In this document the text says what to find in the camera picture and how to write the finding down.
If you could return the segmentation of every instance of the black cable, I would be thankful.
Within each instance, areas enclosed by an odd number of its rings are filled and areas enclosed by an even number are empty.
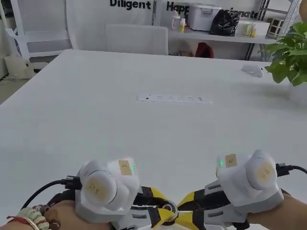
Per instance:
[[[299,170],[307,174],[307,170],[304,169],[303,167],[297,166],[297,165],[285,165],[284,163],[282,164],[276,164],[276,171],[277,171],[277,176],[286,176],[290,174],[290,171],[292,170]]]
[[[23,208],[28,207],[28,205],[32,202],[32,200],[34,200],[35,197],[37,197],[41,192],[43,192],[44,190],[46,190],[47,188],[50,188],[51,186],[57,185],[57,184],[62,184],[65,185],[66,184],[66,180],[58,180],[58,181],[53,181],[48,183],[47,185],[41,187],[40,189],[38,189],[23,205]]]
[[[302,171],[307,174],[307,170],[304,169],[303,167],[296,166],[296,165],[289,165],[289,167],[291,168],[291,170],[296,169],[296,170]]]

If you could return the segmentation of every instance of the wrist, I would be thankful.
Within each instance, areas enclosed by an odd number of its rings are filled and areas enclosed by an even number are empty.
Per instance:
[[[12,221],[1,227],[0,230],[33,230],[33,228],[30,225]]]

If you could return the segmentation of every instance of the white chair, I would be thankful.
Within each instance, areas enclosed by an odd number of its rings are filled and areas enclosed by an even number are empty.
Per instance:
[[[30,58],[59,55],[78,49],[67,24],[72,15],[65,0],[11,0],[17,28],[6,29],[12,54]]]
[[[151,25],[106,24],[106,50],[168,55],[168,30]]]

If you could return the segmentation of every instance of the gray panel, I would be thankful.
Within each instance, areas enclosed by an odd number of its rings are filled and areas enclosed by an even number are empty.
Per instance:
[[[244,223],[247,214],[238,213],[233,205],[227,205],[221,208],[205,211],[205,223],[221,225],[224,223]]]
[[[115,229],[125,229],[125,228],[141,228],[149,226],[151,227],[151,219],[147,209],[145,210],[132,210],[120,220],[112,222]]]
[[[108,223],[117,221],[122,218],[122,215],[97,214],[81,205],[80,191],[76,191],[75,211],[78,217],[90,223]]]
[[[265,212],[268,210],[272,210],[283,201],[283,194],[281,190],[279,190],[276,194],[271,196],[269,199],[258,202],[255,204],[244,205],[241,207],[236,207],[236,210],[240,213],[258,213]]]
[[[210,193],[216,193],[222,191],[221,184],[218,180],[206,185],[205,187],[205,195],[208,195]]]

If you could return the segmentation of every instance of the power strip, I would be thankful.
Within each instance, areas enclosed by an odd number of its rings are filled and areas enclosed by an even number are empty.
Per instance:
[[[211,101],[205,100],[203,97],[180,95],[140,94],[137,96],[137,100],[142,102],[212,104]]]

